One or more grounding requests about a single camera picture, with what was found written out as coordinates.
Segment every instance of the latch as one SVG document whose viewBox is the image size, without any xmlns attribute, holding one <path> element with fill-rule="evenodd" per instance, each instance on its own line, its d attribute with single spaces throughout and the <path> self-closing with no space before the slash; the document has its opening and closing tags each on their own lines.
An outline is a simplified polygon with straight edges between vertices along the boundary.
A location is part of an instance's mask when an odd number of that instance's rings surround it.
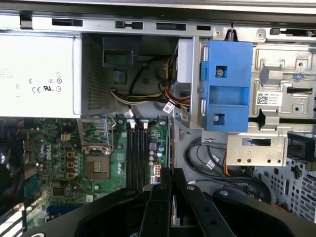
<svg viewBox="0 0 316 237">
<path fill-rule="evenodd" d="M 31 14 L 20 14 L 20 29 L 21 30 L 32 30 L 32 15 Z"/>
</svg>

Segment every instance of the white label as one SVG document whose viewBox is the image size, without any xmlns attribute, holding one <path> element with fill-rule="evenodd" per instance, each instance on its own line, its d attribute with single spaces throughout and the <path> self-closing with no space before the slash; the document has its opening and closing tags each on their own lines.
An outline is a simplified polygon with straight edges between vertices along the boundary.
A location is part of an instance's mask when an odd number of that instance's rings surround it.
<svg viewBox="0 0 316 237">
<path fill-rule="evenodd" d="M 124 113 L 124 116 L 127 119 L 131 119 L 134 117 L 134 114 L 133 114 L 132 110 L 128 110 L 126 113 Z"/>
<path fill-rule="evenodd" d="M 256 98 L 257 105 L 264 106 L 282 106 L 282 92 L 258 92 Z"/>
<path fill-rule="evenodd" d="M 181 108 L 181 119 L 184 121 L 189 121 L 189 114 L 185 108 Z"/>
<path fill-rule="evenodd" d="M 219 159 L 215 155 L 213 155 L 213 158 L 214 158 L 214 160 L 216 160 L 216 162 L 219 161 Z M 208 163 L 206 164 L 206 166 L 209 167 L 210 169 L 213 169 L 215 167 L 215 163 L 213 161 L 209 160 Z"/>
<path fill-rule="evenodd" d="M 93 195 L 86 195 L 85 196 L 85 201 L 86 202 L 93 202 Z"/>
<path fill-rule="evenodd" d="M 165 111 L 167 114 L 171 113 L 174 109 L 174 104 L 172 104 L 171 102 L 168 102 L 164 108 L 163 108 L 163 111 Z"/>
</svg>

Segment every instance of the chipset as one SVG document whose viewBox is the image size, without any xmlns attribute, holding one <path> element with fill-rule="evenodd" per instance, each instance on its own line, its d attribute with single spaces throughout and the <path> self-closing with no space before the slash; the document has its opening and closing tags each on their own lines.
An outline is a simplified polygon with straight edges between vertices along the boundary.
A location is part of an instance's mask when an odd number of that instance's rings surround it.
<svg viewBox="0 0 316 237">
<path fill-rule="evenodd" d="M 65 189 L 61 187 L 53 187 L 53 196 L 64 196 Z"/>
</svg>

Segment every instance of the connector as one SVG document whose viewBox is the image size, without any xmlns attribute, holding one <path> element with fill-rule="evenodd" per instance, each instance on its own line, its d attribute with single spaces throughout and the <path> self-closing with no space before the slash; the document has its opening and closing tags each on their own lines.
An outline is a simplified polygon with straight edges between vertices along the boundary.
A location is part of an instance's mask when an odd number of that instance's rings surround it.
<svg viewBox="0 0 316 237">
<path fill-rule="evenodd" d="M 60 135 L 60 140 L 61 141 L 69 141 L 70 138 L 71 138 L 71 134 L 70 133 L 69 134 L 61 134 Z"/>
<path fill-rule="evenodd" d="M 154 175 L 155 176 L 160 176 L 160 170 L 161 170 L 161 165 L 157 164 L 154 166 Z"/>
</svg>

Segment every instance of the capacitor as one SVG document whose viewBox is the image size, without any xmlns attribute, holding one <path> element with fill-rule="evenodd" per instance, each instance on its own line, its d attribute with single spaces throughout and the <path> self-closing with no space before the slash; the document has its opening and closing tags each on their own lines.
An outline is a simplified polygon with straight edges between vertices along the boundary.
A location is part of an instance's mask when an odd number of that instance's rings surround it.
<svg viewBox="0 0 316 237">
<path fill-rule="evenodd" d="M 163 152 L 163 151 L 164 151 L 164 146 L 163 146 L 163 145 L 160 145 L 159 148 L 158 148 L 158 150 L 161 151 L 161 152 Z"/>
</svg>

